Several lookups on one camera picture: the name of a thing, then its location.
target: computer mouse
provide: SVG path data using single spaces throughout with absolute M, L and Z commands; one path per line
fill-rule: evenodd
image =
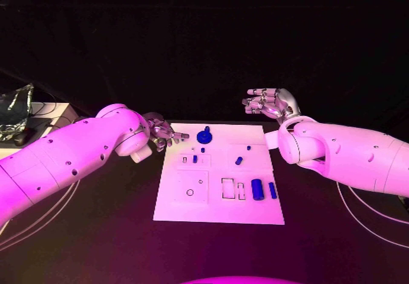
M 25 128 L 23 132 L 15 135 L 13 142 L 18 147 L 22 147 L 26 145 L 26 143 L 31 141 L 31 138 L 36 134 L 36 130 L 33 128 Z

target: blue object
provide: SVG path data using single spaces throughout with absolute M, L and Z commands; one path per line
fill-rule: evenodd
M 262 192 L 262 181 L 260 179 L 252 180 L 252 191 L 254 191 L 254 200 L 264 199 L 264 192 Z
M 242 158 L 242 157 L 238 157 L 238 158 L 237 158 L 237 165 L 241 165 L 242 161 L 244 161 L 244 158 Z
M 268 187 L 271 188 L 271 198 L 277 199 L 275 184 L 270 182 Z
M 213 136 L 211 133 L 211 127 L 206 126 L 205 130 L 198 133 L 198 142 L 201 144 L 208 144 L 211 143 L 212 139 L 213 139 Z

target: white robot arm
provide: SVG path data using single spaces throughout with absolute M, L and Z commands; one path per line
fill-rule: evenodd
M 285 89 L 251 89 L 248 94 L 255 97 L 242 101 L 247 113 L 264 113 L 281 124 L 267 133 L 267 144 L 288 163 L 355 188 L 409 197 L 408 143 L 386 133 L 301 116 Z
M 173 131 L 160 114 L 141 116 L 123 104 L 48 134 L 0 160 L 0 224 L 92 173 L 113 151 L 139 163 L 152 154 L 149 139 L 162 151 L 172 138 L 177 143 L 189 135 Z

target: dark table surface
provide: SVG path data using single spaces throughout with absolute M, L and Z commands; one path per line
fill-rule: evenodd
M 258 124 L 265 132 L 278 129 L 275 122 Z M 113 154 L 81 181 L 52 223 L 0 252 L 0 283 L 163 284 L 228 275 L 301 283 L 408 283 L 409 249 L 362 228 L 336 182 L 287 164 L 278 150 L 271 159 L 284 226 L 153 221 L 165 153 L 140 164 Z M 409 227 L 378 216 L 342 189 L 370 229 L 409 244 Z M 64 191 L 13 219 L 2 239 L 36 220 Z M 359 194 L 383 213 L 409 220 L 396 196 Z

